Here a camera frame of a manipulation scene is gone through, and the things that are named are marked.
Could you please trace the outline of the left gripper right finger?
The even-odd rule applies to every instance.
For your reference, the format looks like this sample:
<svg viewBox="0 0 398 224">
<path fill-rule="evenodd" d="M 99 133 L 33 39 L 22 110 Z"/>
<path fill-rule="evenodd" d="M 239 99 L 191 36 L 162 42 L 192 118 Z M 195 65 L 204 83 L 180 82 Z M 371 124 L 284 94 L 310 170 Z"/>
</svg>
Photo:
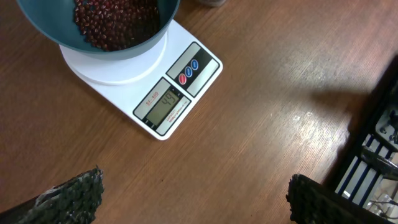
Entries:
<svg viewBox="0 0 398 224">
<path fill-rule="evenodd" d="M 290 219 L 298 224 L 388 224 L 389 221 L 328 190 L 312 179 L 294 174 L 286 199 Z"/>
</svg>

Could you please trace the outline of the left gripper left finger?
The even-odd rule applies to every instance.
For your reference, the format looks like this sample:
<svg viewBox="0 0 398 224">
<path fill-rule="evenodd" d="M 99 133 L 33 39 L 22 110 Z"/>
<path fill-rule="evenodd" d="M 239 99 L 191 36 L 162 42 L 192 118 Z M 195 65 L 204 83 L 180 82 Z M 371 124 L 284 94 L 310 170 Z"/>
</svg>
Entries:
<svg viewBox="0 0 398 224">
<path fill-rule="evenodd" d="M 95 167 L 1 212 L 1 223 L 92 223 L 103 193 L 103 170 Z"/>
</svg>

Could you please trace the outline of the blue plastic bowl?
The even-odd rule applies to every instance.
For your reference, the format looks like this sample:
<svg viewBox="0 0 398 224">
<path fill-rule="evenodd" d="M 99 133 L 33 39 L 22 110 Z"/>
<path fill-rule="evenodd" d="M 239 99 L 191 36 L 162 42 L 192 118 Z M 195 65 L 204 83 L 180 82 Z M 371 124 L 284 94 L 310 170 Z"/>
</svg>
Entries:
<svg viewBox="0 0 398 224">
<path fill-rule="evenodd" d="M 17 0 L 30 23 L 53 42 L 101 60 L 125 60 L 150 50 L 165 35 L 180 5 L 179 0 L 160 0 L 160 31 L 149 40 L 126 50 L 105 52 L 84 43 L 83 36 L 72 22 L 73 4 L 67 0 Z"/>
</svg>

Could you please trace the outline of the red adzuki beans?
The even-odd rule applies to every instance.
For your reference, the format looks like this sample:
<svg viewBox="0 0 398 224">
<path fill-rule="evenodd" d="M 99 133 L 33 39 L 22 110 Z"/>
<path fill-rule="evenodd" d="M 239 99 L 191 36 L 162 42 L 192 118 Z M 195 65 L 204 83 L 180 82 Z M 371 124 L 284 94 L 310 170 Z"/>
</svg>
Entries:
<svg viewBox="0 0 398 224">
<path fill-rule="evenodd" d="M 84 41 L 105 52 L 141 44 L 160 30 L 156 0 L 74 0 Z"/>
</svg>

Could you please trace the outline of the clear plastic bean container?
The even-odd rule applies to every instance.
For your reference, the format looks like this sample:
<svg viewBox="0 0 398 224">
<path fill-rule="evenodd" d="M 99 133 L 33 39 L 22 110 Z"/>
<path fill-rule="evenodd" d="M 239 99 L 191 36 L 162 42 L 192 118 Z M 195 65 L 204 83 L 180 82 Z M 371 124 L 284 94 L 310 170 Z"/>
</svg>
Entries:
<svg viewBox="0 0 398 224">
<path fill-rule="evenodd" d="M 208 7 L 220 7 L 227 0 L 196 0 L 196 2 Z"/>
</svg>

